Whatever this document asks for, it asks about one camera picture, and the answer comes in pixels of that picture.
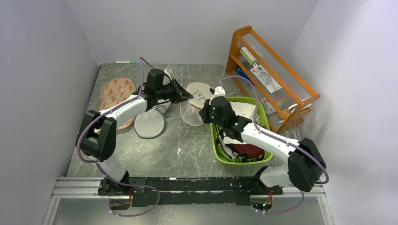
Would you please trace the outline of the green plastic basket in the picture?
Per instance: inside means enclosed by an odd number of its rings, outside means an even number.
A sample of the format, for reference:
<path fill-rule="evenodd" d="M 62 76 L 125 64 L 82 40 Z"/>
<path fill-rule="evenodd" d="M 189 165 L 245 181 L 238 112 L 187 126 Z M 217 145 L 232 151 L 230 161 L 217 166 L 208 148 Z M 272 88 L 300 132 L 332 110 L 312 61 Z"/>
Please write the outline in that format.
<path fill-rule="evenodd" d="M 256 98 L 254 98 L 254 97 L 226 97 L 226 99 L 228 101 L 232 101 L 232 102 L 242 102 L 242 103 L 249 103 L 249 104 L 253 104 L 253 105 L 255 105 L 255 101 L 256 101 Z M 267 130 L 270 130 L 270 127 L 268 124 L 268 119 L 267 119 L 264 107 L 261 102 L 258 102 L 257 114 L 260 116 L 260 122 L 258 122 L 258 124 L 261 127 L 265 128 Z M 261 164 L 261 163 L 270 161 L 271 158 L 273 157 L 273 154 L 271 154 L 269 152 L 265 152 L 265 157 L 261 161 L 248 162 L 248 163 L 237 163 L 237 162 L 227 161 L 218 152 L 219 150 L 221 150 L 221 148 L 219 146 L 217 146 L 217 144 L 215 143 L 215 141 L 217 139 L 216 126 L 217 125 L 215 125 L 215 124 L 210 124 L 214 155 L 215 155 L 216 159 L 219 160 L 220 162 L 229 164 L 229 165 L 255 165 L 255 164 Z"/>

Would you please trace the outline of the blue item on shelf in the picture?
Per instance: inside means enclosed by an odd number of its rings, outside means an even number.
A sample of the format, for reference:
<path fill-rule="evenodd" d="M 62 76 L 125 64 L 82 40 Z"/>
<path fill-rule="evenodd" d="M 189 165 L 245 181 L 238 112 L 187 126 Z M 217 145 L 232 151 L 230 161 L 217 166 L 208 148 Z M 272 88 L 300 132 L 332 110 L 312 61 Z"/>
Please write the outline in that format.
<path fill-rule="evenodd" d="M 250 81 L 250 83 L 255 86 L 255 84 L 253 83 L 253 81 L 249 78 L 249 76 L 241 69 L 241 68 L 237 68 L 235 69 L 235 72 L 240 76 L 240 77 L 244 77 L 245 79 L 247 79 L 248 81 Z"/>

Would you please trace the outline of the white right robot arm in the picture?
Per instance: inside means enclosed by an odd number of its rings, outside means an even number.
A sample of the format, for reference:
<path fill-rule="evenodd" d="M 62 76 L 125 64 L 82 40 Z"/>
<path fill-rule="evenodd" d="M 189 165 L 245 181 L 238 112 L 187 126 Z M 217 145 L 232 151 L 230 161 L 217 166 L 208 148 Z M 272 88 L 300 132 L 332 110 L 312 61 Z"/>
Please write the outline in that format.
<path fill-rule="evenodd" d="M 326 174 L 326 164 L 315 143 L 308 138 L 299 141 L 260 127 L 255 120 L 236 115 L 224 96 L 206 99 L 199 112 L 204 123 L 222 128 L 222 134 L 241 143 L 259 147 L 285 162 L 267 167 L 253 182 L 258 194 L 265 194 L 273 186 L 293 185 L 303 192 L 312 190 Z"/>

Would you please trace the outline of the floral pink bra pad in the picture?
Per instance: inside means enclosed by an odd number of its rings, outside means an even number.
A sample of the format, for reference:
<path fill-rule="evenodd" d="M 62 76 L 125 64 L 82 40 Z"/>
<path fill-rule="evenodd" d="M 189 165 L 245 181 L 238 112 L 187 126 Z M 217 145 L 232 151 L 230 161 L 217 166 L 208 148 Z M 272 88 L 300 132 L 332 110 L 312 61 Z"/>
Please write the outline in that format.
<path fill-rule="evenodd" d="M 134 82 L 129 78 L 121 77 L 109 81 L 100 90 L 101 104 L 99 111 L 106 110 L 121 103 L 136 90 Z"/>

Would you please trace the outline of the green white box on shelf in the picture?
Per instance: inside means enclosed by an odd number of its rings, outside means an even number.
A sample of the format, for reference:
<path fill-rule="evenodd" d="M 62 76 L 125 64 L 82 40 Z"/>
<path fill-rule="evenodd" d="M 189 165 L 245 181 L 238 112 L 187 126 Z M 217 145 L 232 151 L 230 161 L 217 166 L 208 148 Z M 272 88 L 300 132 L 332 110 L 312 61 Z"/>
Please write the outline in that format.
<path fill-rule="evenodd" d="M 246 47 L 241 47 L 240 48 L 240 54 L 246 59 L 246 61 L 250 65 L 254 65 L 257 63 L 257 59 L 252 55 L 252 53 L 246 48 Z"/>

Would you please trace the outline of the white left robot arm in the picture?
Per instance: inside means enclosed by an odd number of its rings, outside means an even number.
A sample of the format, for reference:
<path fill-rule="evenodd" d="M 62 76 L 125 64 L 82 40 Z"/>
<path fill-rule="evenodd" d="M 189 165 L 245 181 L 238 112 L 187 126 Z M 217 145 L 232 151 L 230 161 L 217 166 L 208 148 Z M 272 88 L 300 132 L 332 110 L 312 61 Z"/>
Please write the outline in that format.
<path fill-rule="evenodd" d="M 129 173 L 114 156 L 117 129 L 157 105 L 179 104 L 193 98 L 176 79 L 168 78 L 164 82 L 166 77 L 165 71 L 152 68 L 138 91 L 126 100 L 107 110 L 89 110 L 84 115 L 76 140 L 77 154 L 83 162 L 94 163 L 118 195 L 129 191 L 130 182 Z"/>

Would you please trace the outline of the colourful packet on lower shelf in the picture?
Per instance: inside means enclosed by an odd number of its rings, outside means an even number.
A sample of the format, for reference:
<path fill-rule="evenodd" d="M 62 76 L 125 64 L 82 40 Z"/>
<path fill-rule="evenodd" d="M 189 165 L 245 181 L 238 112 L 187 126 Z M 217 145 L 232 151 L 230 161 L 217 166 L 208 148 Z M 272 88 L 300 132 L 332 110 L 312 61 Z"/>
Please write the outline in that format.
<path fill-rule="evenodd" d="M 272 106 L 272 104 L 266 98 L 263 98 L 261 100 L 261 102 L 264 105 L 264 110 L 265 110 L 266 115 L 271 115 L 271 114 L 276 113 L 276 109 Z"/>

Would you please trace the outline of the green and white marker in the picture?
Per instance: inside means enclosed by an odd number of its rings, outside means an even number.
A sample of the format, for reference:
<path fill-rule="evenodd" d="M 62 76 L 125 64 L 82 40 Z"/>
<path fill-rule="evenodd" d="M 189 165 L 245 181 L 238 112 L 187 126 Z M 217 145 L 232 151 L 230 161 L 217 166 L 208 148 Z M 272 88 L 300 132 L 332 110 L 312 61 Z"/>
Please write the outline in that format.
<path fill-rule="evenodd" d="M 115 63 L 118 63 L 118 64 L 135 64 L 136 62 L 135 61 L 116 61 Z"/>

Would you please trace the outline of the red garment in basket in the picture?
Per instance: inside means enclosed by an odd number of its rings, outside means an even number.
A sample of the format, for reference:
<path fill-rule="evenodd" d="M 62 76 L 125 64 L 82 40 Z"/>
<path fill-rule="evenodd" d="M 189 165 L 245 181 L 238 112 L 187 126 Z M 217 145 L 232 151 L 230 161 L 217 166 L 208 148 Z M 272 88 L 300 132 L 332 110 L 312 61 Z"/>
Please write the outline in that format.
<path fill-rule="evenodd" d="M 232 148 L 240 156 L 248 159 L 263 158 L 265 155 L 265 151 L 263 149 L 251 144 L 232 144 Z"/>

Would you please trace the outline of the white packaged item on shelf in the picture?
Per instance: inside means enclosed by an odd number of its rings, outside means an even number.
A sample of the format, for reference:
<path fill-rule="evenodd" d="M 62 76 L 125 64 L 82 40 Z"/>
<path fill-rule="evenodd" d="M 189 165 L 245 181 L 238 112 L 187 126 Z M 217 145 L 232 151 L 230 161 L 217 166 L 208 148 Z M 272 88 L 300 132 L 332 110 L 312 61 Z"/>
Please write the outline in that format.
<path fill-rule="evenodd" d="M 273 78 L 273 76 L 262 65 L 254 63 L 250 71 L 268 90 L 268 92 L 274 93 L 282 88 L 279 83 Z"/>

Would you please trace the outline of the black white garment in basket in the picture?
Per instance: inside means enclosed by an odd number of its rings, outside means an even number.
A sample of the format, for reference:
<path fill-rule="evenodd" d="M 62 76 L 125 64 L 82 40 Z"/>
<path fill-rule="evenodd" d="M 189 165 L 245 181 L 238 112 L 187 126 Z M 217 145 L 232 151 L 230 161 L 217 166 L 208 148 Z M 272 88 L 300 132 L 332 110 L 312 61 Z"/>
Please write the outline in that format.
<path fill-rule="evenodd" d="M 248 159 L 246 157 L 240 156 L 235 150 L 233 150 L 232 144 L 225 145 L 223 143 L 223 137 L 224 137 L 223 129 L 219 126 L 216 126 L 216 130 L 217 130 L 217 139 L 215 143 L 217 144 L 217 146 L 221 148 L 221 150 L 219 150 L 218 152 L 227 161 L 237 162 L 237 163 L 248 163 L 248 162 L 261 161 L 264 159 L 265 155 L 263 158 L 255 158 L 255 159 Z"/>

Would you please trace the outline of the beige-trim mesh laundry bag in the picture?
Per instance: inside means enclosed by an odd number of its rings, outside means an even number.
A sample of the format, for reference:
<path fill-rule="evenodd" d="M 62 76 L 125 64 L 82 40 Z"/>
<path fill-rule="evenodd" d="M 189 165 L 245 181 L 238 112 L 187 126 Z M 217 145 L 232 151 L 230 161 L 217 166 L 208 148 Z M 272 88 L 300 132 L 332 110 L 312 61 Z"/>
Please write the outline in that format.
<path fill-rule="evenodd" d="M 192 82 L 187 85 L 186 91 L 193 95 L 193 98 L 181 103 L 180 116 L 188 125 L 199 127 L 205 123 L 202 121 L 199 111 L 204 107 L 206 99 L 210 99 L 213 94 L 210 92 L 211 86 L 204 82 Z"/>

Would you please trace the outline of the white cloth in basket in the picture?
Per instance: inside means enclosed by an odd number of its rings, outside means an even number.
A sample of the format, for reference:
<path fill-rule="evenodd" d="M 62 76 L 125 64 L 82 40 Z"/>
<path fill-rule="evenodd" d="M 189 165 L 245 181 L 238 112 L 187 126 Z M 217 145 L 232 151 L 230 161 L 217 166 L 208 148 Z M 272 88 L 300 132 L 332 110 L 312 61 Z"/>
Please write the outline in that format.
<path fill-rule="evenodd" d="M 232 102 L 232 101 L 230 101 L 230 104 L 231 104 L 232 109 L 234 110 L 236 115 L 243 116 L 250 120 L 252 120 L 253 116 L 255 115 L 256 121 L 260 122 L 260 116 L 257 113 L 254 113 L 255 105 L 249 104 L 249 103 L 242 103 L 242 102 Z M 231 139 L 231 138 L 227 137 L 225 132 L 223 134 L 224 134 L 223 143 L 225 145 L 227 145 L 227 144 L 246 144 L 245 142 L 240 142 L 238 140 Z"/>

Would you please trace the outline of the orange wooden shelf rack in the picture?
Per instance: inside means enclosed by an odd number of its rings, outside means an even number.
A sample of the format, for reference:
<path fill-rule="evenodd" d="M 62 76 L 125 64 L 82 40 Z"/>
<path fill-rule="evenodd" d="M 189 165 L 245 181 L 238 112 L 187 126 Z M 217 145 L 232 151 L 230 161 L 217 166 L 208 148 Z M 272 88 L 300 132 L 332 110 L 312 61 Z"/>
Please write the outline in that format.
<path fill-rule="evenodd" d="M 253 67 L 240 54 L 240 48 L 246 47 L 282 87 L 270 93 L 251 73 Z M 318 94 L 269 44 L 267 44 L 251 26 L 234 31 L 230 45 L 226 73 L 236 75 L 235 69 L 241 68 L 259 90 L 259 98 L 266 98 L 276 109 L 283 124 L 271 127 L 271 130 L 282 134 L 301 124 L 303 117 L 310 112 L 310 105 Z"/>

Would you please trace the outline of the black mounting rail base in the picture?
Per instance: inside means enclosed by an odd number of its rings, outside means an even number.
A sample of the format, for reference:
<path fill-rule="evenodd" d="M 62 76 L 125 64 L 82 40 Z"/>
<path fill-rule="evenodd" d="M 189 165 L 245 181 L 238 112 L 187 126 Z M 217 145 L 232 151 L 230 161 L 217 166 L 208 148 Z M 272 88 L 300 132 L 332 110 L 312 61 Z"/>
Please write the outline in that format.
<path fill-rule="evenodd" d="M 115 208 L 181 204 L 234 203 L 249 206 L 252 201 L 272 197 L 297 197 L 297 188 L 265 187 L 255 177 L 131 177 L 136 187 L 117 191 L 101 177 L 58 178 L 54 199 L 108 199 Z"/>

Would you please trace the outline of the blue-trim mesh laundry bag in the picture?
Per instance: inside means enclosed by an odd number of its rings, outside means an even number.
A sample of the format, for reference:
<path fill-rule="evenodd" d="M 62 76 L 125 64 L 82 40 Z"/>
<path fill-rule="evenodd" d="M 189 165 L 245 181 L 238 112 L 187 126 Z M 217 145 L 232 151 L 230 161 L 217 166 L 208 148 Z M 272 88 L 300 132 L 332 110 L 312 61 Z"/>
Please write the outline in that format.
<path fill-rule="evenodd" d="M 166 129 L 165 113 L 171 103 L 156 105 L 149 111 L 138 115 L 133 123 L 133 128 L 138 137 L 154 139 L 164 133 Z"/>

